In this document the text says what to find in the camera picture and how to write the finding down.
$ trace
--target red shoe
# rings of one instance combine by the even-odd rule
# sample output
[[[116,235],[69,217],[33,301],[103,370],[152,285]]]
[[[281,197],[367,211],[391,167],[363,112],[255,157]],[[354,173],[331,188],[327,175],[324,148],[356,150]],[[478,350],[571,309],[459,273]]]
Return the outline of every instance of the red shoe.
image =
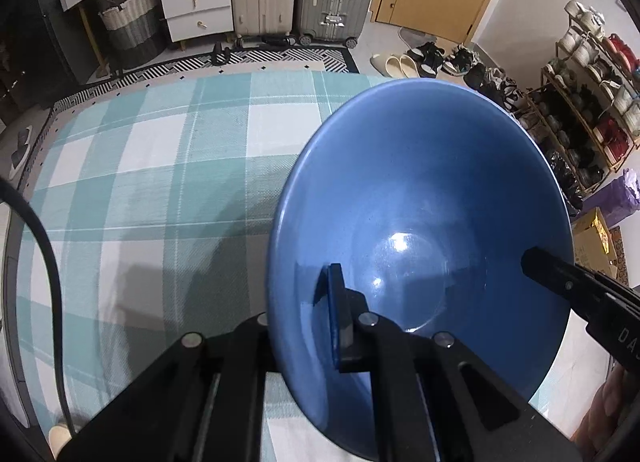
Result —
[[[612,164],[616,164],[625,156],[628,149],[629,142],[626,138],[626,134],[618,128],[614,138],[604,149],[604,153],[607,154],[607,158]]]
[[[613,140],[619,130],[620,128],[615,119],[606,114],[600,118],[600,121],[593,129],[593,135],[596,136],[599,143],[607,144],[610,140]]]

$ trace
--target teal and white checkered fabric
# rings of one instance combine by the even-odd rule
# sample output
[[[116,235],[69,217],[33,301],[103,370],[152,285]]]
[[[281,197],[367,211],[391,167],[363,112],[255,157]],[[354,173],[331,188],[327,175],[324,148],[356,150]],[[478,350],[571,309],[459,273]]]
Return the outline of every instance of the teal and white checkered fabric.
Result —
[[[268,233],[297,154],[336,108],[383,80],[325,72],[183,80],[97,103],[58,132],[31,204],[60,267],[74,416],[94,416],[183,333],[225,333],[264,311]],[[46,433],[61,414],[49,284],[28,231],[17,317]],[[288,451],[278,446],[300,428],[279,421],[306,419],[279,376],[269,380],[263,459],[282,462]],[[327,442],[311,437],[305,449]]]

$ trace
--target slipper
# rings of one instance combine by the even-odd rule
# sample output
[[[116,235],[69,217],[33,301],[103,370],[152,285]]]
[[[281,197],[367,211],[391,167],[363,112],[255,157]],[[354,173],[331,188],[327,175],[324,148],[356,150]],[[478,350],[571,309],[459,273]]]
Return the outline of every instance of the slipper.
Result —
[[[394,55],[374,54],[371,56],[370,61],[373,67],[384,77],[393,77],[395,79],[402,79],[406,77],[402,73],[400,60]]]
[[[407,54],[395,54],[394,57],[397,57],[400,60],[400,70],[402,71],[402,75],[404,77],[420,77],[420,74],[418,73],[418,65],[413,59],[411,59],[411,57],[409,57]]]

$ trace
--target wall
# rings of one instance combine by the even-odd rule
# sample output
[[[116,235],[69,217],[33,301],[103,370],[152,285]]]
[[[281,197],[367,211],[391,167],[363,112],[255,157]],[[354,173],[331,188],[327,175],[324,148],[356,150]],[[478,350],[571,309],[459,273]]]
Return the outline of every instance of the wall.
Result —
[[[474,41],[504,67],[520,87],[540,85],[540,68],[554,55],[554,44],[566,32],[564,6],[569,0],[498,0],[484,30]],[[593,5],[616,32],[640,52],[640,34],[616,0],[578,0]]]

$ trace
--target white sneaker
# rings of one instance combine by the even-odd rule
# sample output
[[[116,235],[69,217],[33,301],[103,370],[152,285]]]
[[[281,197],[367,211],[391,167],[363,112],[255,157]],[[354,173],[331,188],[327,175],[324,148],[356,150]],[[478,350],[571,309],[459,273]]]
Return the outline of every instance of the white sneaker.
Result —
[[[616,107],[619,114],[624,114],[631,107],[633,102],[634,99],[626,87],[620,88],[618,93],[616,93],[615,99],[613,99],[613,105]]]
[[[580,46],[574,52],[574,59],[582,66],[586,67],[587,65],[593,63],[598,57],[597,49],[594,49],[591,44],[582,40]]]
[[[574,53],[575,49],[578,48],[582,42],[582,36],[576,32],[576,30],[572,27],[570,28],[560,41],[558,41],[558,45],[564,49],[567,54],[571,55]]]
[[[623,116],[634,137],[640,137],[640,104],[632,103]]]
[[[564,10],[567,12],[569,16],[573,16],[574,18],[580,18],[585,12],[587,12],[588,9],[580,2],[571,0],[568,4],[564,6]]]

